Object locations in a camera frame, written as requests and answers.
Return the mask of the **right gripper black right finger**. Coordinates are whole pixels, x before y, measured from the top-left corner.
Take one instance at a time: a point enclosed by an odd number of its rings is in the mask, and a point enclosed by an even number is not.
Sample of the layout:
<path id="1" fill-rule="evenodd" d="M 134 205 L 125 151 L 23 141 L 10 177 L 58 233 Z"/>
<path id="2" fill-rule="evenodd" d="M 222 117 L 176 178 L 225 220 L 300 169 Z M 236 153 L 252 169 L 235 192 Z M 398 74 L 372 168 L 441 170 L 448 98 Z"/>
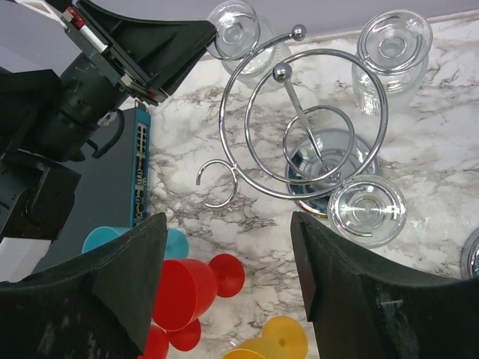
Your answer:
<path id="1" fill-rule="evenodd" d="M 322 358 L 476 358 L 478 280 L 403 266 L 294 212 L 290 235 Z"/>

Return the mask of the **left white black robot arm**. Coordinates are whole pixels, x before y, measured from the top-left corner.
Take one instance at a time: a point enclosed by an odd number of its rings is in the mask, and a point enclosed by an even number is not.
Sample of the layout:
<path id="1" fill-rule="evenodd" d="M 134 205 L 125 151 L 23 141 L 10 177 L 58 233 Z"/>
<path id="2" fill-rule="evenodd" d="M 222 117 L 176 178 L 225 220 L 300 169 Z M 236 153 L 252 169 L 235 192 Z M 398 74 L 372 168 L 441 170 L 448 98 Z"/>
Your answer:
<path id="1" fill-rule="evenodd" d="M 79 56 L 62 73 L 1 71 L 1 279 L 29 276 L 58 238 L 80 176 L 66 162 L 133 97 L 158 105 L 214 41 L 206 20 L 159 21 L 112 13 L 92 1 L 26 1 L 59 22 Z"/>

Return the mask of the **clear glass bottle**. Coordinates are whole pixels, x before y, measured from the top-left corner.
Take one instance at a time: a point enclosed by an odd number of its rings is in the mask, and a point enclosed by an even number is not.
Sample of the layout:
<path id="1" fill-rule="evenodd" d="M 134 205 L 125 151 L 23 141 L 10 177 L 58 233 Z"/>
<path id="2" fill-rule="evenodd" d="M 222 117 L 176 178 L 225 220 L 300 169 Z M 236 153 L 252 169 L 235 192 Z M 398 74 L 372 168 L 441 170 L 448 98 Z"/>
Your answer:
<path id="1" fill-rule="evenodd" d="M 365 248 L 379 248 L 396 239 L 406 224 L 402 191 L 390 180 L 360 175 L 341 183 L 329 198 L 332 229 Z"/>
<path id="2" fill-rule="evenodd" d="M 390 10 L 371 19 L 360 33 L 356 56 L 375 73 L 388 107 L 403 108 L 416 95 L 427 72 L 433 30 L 410 10 Z"/>
<path id="3" fill-rule="evenodd" d="M 207 51 L 222 62 L 229 74 L 251 51 L 277 36 L 272 24 L 259 17 L 246 1 L 221 3 L 210 13 L 208 21 L 214 24 L 217 34 Z M 267 73 L 271 73 L 277 63 L 289 56 L 291 51 L 287 44 L 272 46 L 250 60 L 237 81 L 252 90 Z"/>

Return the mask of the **clear wine glass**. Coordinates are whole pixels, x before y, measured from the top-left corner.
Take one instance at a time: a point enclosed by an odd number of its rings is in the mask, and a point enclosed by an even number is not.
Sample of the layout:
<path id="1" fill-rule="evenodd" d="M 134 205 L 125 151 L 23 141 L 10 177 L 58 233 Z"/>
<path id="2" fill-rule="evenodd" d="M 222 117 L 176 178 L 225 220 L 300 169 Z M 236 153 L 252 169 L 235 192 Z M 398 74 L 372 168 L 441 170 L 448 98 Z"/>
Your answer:
<path id="1" fill-rule="evenodd" d="M 222 358 L 239 345 L 240 341 L 236 337 L 224 334 L 212 340 L 210 354 L 212 358 Z"/>

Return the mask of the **chrome bottle rack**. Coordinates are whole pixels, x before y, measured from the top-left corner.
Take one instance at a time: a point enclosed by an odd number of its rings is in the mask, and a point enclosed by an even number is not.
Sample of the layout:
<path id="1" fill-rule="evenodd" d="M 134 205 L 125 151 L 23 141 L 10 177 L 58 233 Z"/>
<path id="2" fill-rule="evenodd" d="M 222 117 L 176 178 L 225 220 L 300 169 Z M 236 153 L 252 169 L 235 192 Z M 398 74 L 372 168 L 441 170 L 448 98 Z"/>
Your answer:
<path id="1" fill-rule="evenodd" d="M 297 24 L 292 27 L 290 32 L 282 35 L 278 35 L 277 37 L 272 38 L 271 40 L 266 41 L 265 43 L 260 44 L 256 49 L 251 50 L 248 55 L 245 57 L 245 59 L 240 62 L 238 67 L 233 71 L 232 75 L 228 79 L 228 82 L 225 86 L 225 89 L 222 94 L 222 98 L 220 101 L 220 108 L 219 108 L 219 117 L 218 117 L 218 126 L 219 126 L 219 137 L 220 141 L 222 143 L 222 149 L 225 152 L 225 155 L 227 157 L 226 160 L 221 160 L 221 159 L 212 159 L 209 160 L 208 162 L 205 162 L 200 169 L 197 172 L 196 178 L 195 178 L 195 184 L 200 185 L 201 184 L 201 178 L 202 175 L 204 174 L 205 170 L 211 166 L 211 165 L 216 165 L 220 164 L 225 166 L 229 172 L 231 173 L 232 180 L 233 180 L 233 188 L 231 191 L 231 194 L 229 197 L 222 203 L 218 204 L 213 204 L 213 203 L 204 203 L 204 205 L 208 208 L 212 209 L 218 209 L 222 208 L 224 206 L 227 206 L 235 197 L 237 194 L 237 190 L 239 187 L 239 178 L 242 178 L 248 185 L 250 185 L 252 188 L 256 189 L 257 191 L 266 194 L 270 197 L 274 197 L 277 199 L 281 200 L 292 200 L 292 201 L 299 201 L 299 200 L 313 200 L 319 197 L 324 197 L 327 194 L 331 194 L 332 191 L 334 191 L 336 188 L 331 187 L 328 188 L 324 191 L 316 191 L 313 193 L 307 193 L 307 194 L 287 194 L 287 193 L 282 193 L 279 191 L 274 191 L 270 188 L 267 188 L 260 183 L 254 181 L 251 177 L 248 176 L 248 174 L 237 164 L 236 159 L 234 158 L 234 155 L 228 145 L 228 140 L 227 140 L 227 134 L 226 134 L 226 125 L 225 125 L 225 114 L 226 114 L 226 105 L 228 102 L 228 97 L 231 93 L 232 87 L 234 86 L 237 78 L 239 77 L 239 74 L 242 72 L 244 67 L 253 59 L 255 59 L 258 55 L 262 54 L 265 52 L 267 49 L 276 46 L 280 43 L 286 42 L 288 40 L 294 40 L 296 42 L 299 42 L 301 40 L 304 40 L 305 35 L 307 33 L 306 27 L 302 24 Z M 355 139 L 356 139 L 356 133 L 355 133 L 355 128 L 348 116 L 343 116 L 344 122 L 348 126 L 348 133 L 350 135 L 349 143 L 347 150 L 345 151 L 345 156 L 342 158 L 342 160 L 337 164 L 336 167 L 331 168 L 328 172 L 326 172 L 324 175 L 321 177 L 304 177 L 302 180 L 292 180 L 288 179 L 286 177 L 281 177 L 277 174 L 274 174 L 273 172 L 269 171 L 269 169 L 263 165 L 262 161 L 259 159 L 259 157 L 256 155 L 256 152 L 254 150 L 254 147 L 251 145 L 251 139 L 250 139 L 250 134 L 249 134 L 249 119 L 250 119 L 250 110 L 254 104 L 254 101 L 256 100 L 257 97 L 257 92 L 263 87 L 263 83 L 267 81 L 269 78 L 273 77 L 275 81 L 278 83 L 282 84 L 290 98 L 290 101 L 292 102 L 293 107 L 295 108 L 296 112 L 296 119 L 300 120 L 302 123 L 302 127 L 308 134 L 308 139 L 314 148 L 317 158 L 321 160 L 323 157 L 321 155 L 321 152 L 319 151 L 319 147 L 317 146 L 317 141 L 313 135 L 311 126 L 308 123 L 308 120 L 306 118 L 306 110 L 304 110 L 300 104 L 299 98 L 294 90 L 293 84 L 291 83 L 291 76 L 292 76 L 292 68 L 290 66 L 290 63 L 297 61 L 301 58 L 304 57 L 310 57 L 310 56 L 316 56 L 316 55 L 326 55 L 326 56 L 332 56 L 336 58 L 342 58 L 344 60 L 349 61 L 352 64 L 355 64 L 357 67 L 360 67 L 370 78 L 370 80 L 373 82 L 373 86 L 375 87 L 375 90 L 378 94 L 379 97 L 379 106 L 380 106 L 380 122 L 379 122 L 379 129 L 376 135 L 376 140 L 373 143 L 373 147 L 370 150 L 368 157 L 366 157 L 365 161 L 361 164 L 361 166 L 351 174 L 352 177 L 355 177 L 356 175 L 360 174 L 364 169 L 366 169 L 370 163 L 376 158 L 377 153 L 379 152 L 382 143 L 385 139 L 385 134 L 388 128 L 388 100 L 387 100 L 387 95 L 385 92 L 385 88 L 382 85 L 382 82 L 380 81 L 378 75 L 375 73 L 371 72 L 364 64 L 363 62 L 355 55 L 352 55 L 348 52 L 342 51 L 342 50 L 337 50 L 337 49 L 312 49 L 312 50 L 307 50 L 303 52 L 296 53 L 294 55 L 291 55 L 288 58 L 285 58 L 284 61 L 277 63 L 273 69 L 270 71 L 270 73 L 267 73 L 257 84 L 257 86 L 254 88 L 251 96 L 249 97 L 248 100 L 248 107 L 245 112 L 245 117 L 244 117 L 244 132 L 245 132 L 245 141 L 248 146 L 248 149 L 250 151 L 251 157 L 253 160 L 256 162 L 257 166 L 268 176 L 280 181 L 280 182 L 285 182 L 285 183 L 291 183 L 294 185 L 307 185 L 310 183 L 315 183 L 319 182 L 325 178 L 331 177 L 334 174 L 336 174 L 342 167 L 344 166 L 344 162 L 347 161 L 349 155 L 351 154 L 353 150 L 353 146 L 355 144 Z"/>

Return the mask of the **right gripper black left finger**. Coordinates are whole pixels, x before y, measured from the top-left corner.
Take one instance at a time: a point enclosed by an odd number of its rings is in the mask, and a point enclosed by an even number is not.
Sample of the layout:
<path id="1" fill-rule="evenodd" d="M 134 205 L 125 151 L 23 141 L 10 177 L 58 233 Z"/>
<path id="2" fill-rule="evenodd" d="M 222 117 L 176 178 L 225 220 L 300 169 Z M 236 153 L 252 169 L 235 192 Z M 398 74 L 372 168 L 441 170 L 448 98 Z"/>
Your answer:
<path id="1" fill-rule="evenodd" d="M 2 358 L 144 354 L 167 239 L 163 213 L 16 283 L 1 282 Z"/>

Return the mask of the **red plastic wine glass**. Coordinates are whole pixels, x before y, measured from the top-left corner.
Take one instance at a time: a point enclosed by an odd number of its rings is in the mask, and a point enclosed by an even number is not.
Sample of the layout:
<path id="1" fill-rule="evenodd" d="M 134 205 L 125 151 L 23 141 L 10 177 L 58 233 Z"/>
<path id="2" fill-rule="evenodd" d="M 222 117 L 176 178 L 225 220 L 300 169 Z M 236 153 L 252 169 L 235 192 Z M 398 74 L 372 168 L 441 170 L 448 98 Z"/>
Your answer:
<path id="1" fill-rule="evenodd" d="M 153 321 L 166 331 L 180 331 L 202 316 L 216 298 L 237 295 L 245 283 L 243 264 L 231 254 L 209 263 L 166 260 L 162 265 Z"/>
<path id="2" fill-rule="evenodd" d="M 200 338 L 201 323 L 198 319 L 179 331 L 165 331 L 151 324 L 146 349 L 138 358 L 167 358 L 170 346 L 181 352 L 189 352 L 198 345 Z"/>

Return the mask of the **blue plastic wine glass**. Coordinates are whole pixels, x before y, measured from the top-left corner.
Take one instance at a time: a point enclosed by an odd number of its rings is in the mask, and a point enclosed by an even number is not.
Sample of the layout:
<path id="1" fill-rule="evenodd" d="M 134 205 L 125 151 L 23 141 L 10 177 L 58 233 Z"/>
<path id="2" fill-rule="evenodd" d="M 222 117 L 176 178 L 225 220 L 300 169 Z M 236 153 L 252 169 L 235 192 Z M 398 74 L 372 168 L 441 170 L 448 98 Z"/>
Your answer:
<path id="1" fill-rule="evenodd" d="M 128 231 L 130 231 L 129 227 L 98 227 L 92 230 L 86 237 L 83 243 L 82 253 L 92 251 Z M 176 229 L 168 230 L 164 259 L 181 260 L 186 259 L 188 255 L 189 243 L 186 235 Z"/>

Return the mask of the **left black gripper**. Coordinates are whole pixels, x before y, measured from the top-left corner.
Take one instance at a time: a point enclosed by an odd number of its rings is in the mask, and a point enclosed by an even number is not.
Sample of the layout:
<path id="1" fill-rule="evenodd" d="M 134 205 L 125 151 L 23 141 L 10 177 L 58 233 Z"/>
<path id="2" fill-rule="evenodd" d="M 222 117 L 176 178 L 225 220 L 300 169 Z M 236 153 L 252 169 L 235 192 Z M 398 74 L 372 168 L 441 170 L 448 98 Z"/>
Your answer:
<path id="1" fill-rule="evenodd" d="M 98 121 L 116 114 L 128 96 L 164 102 L 217 35 L 207 20 L 133 19 L 92 1 L 71 4 L 61 19 L 83 54 L 61 74 L 58 127 L 74 148 L 87 143 Z"/>

